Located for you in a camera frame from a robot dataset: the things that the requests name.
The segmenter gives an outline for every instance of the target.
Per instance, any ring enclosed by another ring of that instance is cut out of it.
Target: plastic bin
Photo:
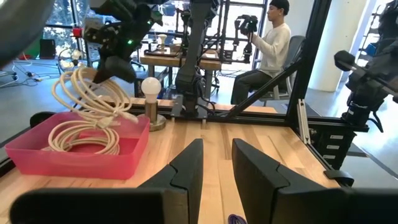
[[[82,118],[71,112],[57,113],[6,145],[8,156],[22,174],[122,180],[134,174],[148,142],[149,118],[141,117],[137,124],[115,119],[120,124],[112,127],[120,136],[119,155],[93,154],[103,148],[97,145],[77,146],[72,152],[41,150],[49,146],[47,139],[51,130],[71,120]],[[92,130],[80,137],[99,134],[102,132]]]

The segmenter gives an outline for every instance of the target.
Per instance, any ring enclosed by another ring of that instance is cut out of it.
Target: coiled cable
[[[115,81],[108,79],[100,85],[92,82],[96,72],[94,68],[78,68],[73,72],[63,73],[60,79],[54,83],[52,94],[55,99],[84,120],[67,121],[53,128],[49,134],[49,147],[44,150],[68,152],[73,146],[98,144],[104,146],[104,148],[95,154],[119,154],[119,135],[111,128],[114,125],[114,118],[122,116],[134,123],[137,123],[138,119],[127,112],[132,105],[132,101]],[[78,98],[67,88],[67,81],[72,84],[73,90],[79,96]],[[57,95],[56,89],[59,84],[69,99],[82,106],[83,110],[72,107]],[[91,87],[105,90],[114,104],[110,105],[102,100]],[[99,129],[104,132],[104,135],[79,138],[83,131],[92,129]]]

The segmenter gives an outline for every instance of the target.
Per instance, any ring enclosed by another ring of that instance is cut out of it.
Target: person
[[[261,51],[261,66],[238,75],[235,79],[231,104],[237,105],[248,98],[250,89],[260,88],[272,79],[266,70],[282,69],[285,63],[290,42],[290,28],[285,23],[285,16],[289,13],[288,0],[273,0],[269,4],[268,20],[272,22],[273,29],[263,38],[252,35],[252,43]]]

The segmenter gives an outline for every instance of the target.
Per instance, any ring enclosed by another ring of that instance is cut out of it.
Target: black cap
[[[284,9],[284,15],[286,16],[289,13],[290,4],[288,0],[272,0],[269,3],[270,6],[275,6],[278,9]]]

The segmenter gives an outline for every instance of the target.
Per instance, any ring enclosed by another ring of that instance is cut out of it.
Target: table
[[[164,55],[177,55],[176,52],[171,52],[170,48],[166,47],[165,52],[155,51],[158,54]],[[210,99],[211,95],[211,83],[213,81],[213,71],[221,70],[221,62],[214,60],[206,60],[206,58],[218,58],[217,53],[214,50],[208,50],[204,54],[203,58],[200,60],[200,68],[205,70],[206,76],[206,88],[205,97]],[[180,57],[162,57],[162,56],[152,56],[143,55],[140,57],[140,63],[148,65],[148,76],[155,76],[155,66],[166,66],[166,67],[179,67]],[[185,64],[185,58],[182,59],[182,65]],[[172,85],[172,69],[169,70],[169,86]]]
[[[144,99],[134,99],[134,103],[143,102]],[[159,101],[162,106],[171,104],[169,100]],[[217,107],[227,110],[232,106]],[[273,108],[255,106],[247,111],[275,113]],[[202,138],[204,144],[199,223],[227,223],[231,213],[244,217],[233,176],[233,138],[245,140],[288,168],[325,187],[339,187],[337,182],[324,176],[323,166],[290,128],[177,120],[168,121],[165,129],[150,133],[136,174],[129,180],[44,177],[21,175],[17,169],[10,171],[0,178],[0,224],[8,222],[11,203],[28,190],[41,187],[137,187],[160,171],[196,138]]]

